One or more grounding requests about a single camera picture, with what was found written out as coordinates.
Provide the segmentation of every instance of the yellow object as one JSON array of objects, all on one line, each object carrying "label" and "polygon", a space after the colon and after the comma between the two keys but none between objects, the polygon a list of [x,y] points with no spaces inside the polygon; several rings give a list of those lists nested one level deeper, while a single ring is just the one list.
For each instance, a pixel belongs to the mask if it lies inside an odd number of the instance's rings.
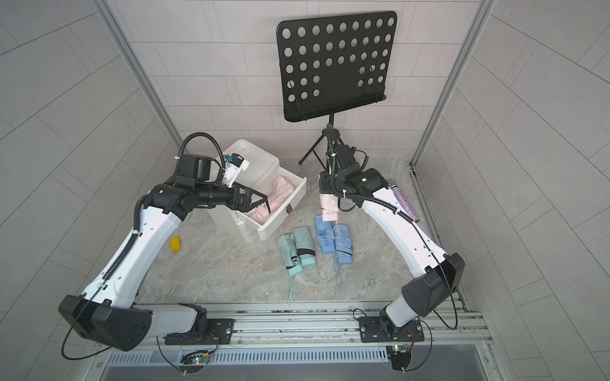
[{"label": "yellow object", "polygon": [[175,236],[174,238],[170,239],[170,247],[171,251],[180,250],[180,238],[178,238],[178,236]]}]

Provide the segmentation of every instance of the tiled wall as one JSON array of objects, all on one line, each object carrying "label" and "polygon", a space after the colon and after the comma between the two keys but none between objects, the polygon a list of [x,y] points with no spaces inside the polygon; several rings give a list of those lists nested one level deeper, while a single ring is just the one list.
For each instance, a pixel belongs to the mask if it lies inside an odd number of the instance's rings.
[{"label": "tiled wall", "polygon": [[609,26],[498,0],[417,168],[513,379],[610,379]]},{"label": "tiled wall", "polygon": [[[1,380],[68,377],[57,307],[108,262],[175,150],[88,0],[0,2]],[[72,333],[67,354],[84,344]]]},{"label": "tiled wall", "polygon": [[[328,117],[284,119],[275,31],[282,20],[394,10],[384,102],[338,113],[346,143],[411,159],[478,7],[475,2],[109,0],[181,135],[212,130],[298,158]],[[193,142],[196,151],[211,149]]]}]

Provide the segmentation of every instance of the music stand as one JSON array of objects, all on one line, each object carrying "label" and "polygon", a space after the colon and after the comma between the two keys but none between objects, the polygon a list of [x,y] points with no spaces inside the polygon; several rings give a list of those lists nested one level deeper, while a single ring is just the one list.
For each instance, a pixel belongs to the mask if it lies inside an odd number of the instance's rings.
[{"label": "music stand", "polygon": [[[336,112],[385,100],[397,20],[396,12],[373,12],[279,23],[284,119],[329,115],[332,126]],[[313,152],[326,169],[314,151],[325,136],[343,144],[338,130],[323,129],[299,164]]]}]

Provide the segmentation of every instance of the white plastic bin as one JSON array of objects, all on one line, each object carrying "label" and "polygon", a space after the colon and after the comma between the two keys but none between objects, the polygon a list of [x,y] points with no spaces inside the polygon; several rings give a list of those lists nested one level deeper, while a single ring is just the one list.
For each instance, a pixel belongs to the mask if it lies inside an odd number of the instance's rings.
[{"label": "white plastic bin", "polygon": [[257,237],[261,241],[271,237],[273,232],[284,222],[288,214],[296,208],[307,190],[307,177],[298,177],[279,166],[279,159],[269,152],[255,146],[246,140],[238,140],[231,147],[224,150],[225,155],[233,153],[241,155],[250,162],[246,171],[239,172],[236,182],[269,195],[273,187],[273,181],[279,176],[284,178],[295,187],[295,191],[288,197],[282,206],[277,209],[261,225],[242,212],[231,210],[224,205],[208,209],[208,213],[216,225],[231,235],[242,238],[246,243],[253,242]]}]

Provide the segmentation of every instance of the gray stone floor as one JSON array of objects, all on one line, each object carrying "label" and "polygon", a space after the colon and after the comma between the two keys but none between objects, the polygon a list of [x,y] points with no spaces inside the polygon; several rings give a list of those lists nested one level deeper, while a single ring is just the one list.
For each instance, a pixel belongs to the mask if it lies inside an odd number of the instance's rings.
[{"label": "gray stone floor", "polygon": [[[320,214],[318,173],[321,166],[310,157],[299,166],[297,160],[280,160],[280,165],[307,177],[307,193],[271,238],[251,244],[217,229],[205,210],[195,210],[176,229],[182,249],[171,252],[165,243],[150,267],[136,303],[211,303],[230,301],[286,301],[290,277],[276,245],[276,238],[295,227],[307,225],[315,234],[314,216]],[[401,159],[370,160],[386,179],[396,179],[420,218],[423,217],[409,165]],[[326,274],[321,280],[313,268],[295,277],[296,301],[391,301],[412,279],[398,249],[383,230],[359,208],[342,212],[340,223],[350,228],[354,263],[343,266],[338,283],[332,255],[317,247],[317,265]],[[424,221],[419,226],[428,231]]]}]

